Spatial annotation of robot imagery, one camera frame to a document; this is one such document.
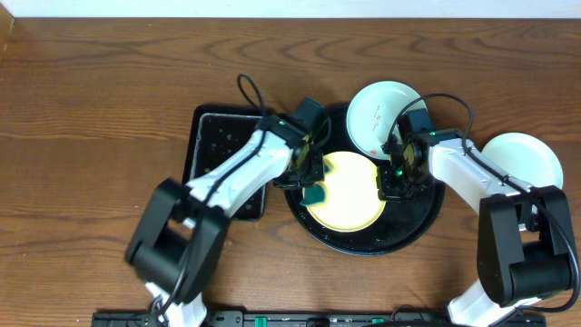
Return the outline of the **green yellow sponge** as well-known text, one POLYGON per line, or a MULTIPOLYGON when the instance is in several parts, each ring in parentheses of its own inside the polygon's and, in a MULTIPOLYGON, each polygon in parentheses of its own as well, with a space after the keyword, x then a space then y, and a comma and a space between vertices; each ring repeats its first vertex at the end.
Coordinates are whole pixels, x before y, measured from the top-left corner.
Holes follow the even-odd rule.
POLYGON ((326 199, 326 191, 321 182, 316 182, 313 186, 306 187, 302 190, 302 199, 300 205, 310 207, 322 204, 326 199))

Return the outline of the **yellow plate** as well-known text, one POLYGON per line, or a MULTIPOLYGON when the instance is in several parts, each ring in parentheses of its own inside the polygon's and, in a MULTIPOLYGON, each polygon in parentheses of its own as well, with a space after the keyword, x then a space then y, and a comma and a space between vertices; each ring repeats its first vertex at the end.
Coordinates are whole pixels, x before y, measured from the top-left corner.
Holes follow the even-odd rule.
POLYGON ((377 165, 361 154, 346 151, 326 154, 323 160, 325 202, 302 207, 317 223, 335 232, 354 233, 371 226, 386 204, 378 198, 377 165))

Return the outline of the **light blue plate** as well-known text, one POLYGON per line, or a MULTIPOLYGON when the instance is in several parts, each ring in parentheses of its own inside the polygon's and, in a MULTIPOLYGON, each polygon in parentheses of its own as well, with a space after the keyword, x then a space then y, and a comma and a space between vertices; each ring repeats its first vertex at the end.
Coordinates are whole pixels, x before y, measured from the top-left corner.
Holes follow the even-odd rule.
POLYGON ((370 84, 351 100, 346 126, 353 144, 365 155, 388 160, 381 146, 388 141, 389 130, 399 112, 419 94, 410 86, 396 81, 370 84))
POLYGON ((511 176, 535 187, 563 188, 563 169, 556 154, 532 135, 500 134, 491 139, 481 153, 511 176))

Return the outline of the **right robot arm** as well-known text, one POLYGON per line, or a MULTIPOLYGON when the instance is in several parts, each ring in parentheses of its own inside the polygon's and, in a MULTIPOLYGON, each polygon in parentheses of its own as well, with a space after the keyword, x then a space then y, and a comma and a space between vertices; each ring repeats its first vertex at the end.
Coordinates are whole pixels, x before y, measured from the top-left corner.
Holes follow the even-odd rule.
POLYGON ((448 303, 463 326, 498 326, 563 291, 570 309, 580 294, 579 261, 564 192, 511 177, 472 148, 458 130, 410 132, 388 144, 379 167, 382 200, 411 199, 435 183, 453 189, 478 214, 478 280, 448 303))

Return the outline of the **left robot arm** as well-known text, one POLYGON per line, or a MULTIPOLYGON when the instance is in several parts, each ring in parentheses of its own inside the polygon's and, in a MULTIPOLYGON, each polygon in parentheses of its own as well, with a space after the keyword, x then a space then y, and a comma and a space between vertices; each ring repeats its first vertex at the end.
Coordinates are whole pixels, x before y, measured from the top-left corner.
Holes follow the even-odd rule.
POLYGON ((199 326, 202 292, 219 261, 231 218, 262 186, 292 188, 323 178, 328 118, 262 117, 249 141, 214 170, 185 184, 167 179, 153 192, 125 252, 153 296, 149 326, 199 326))

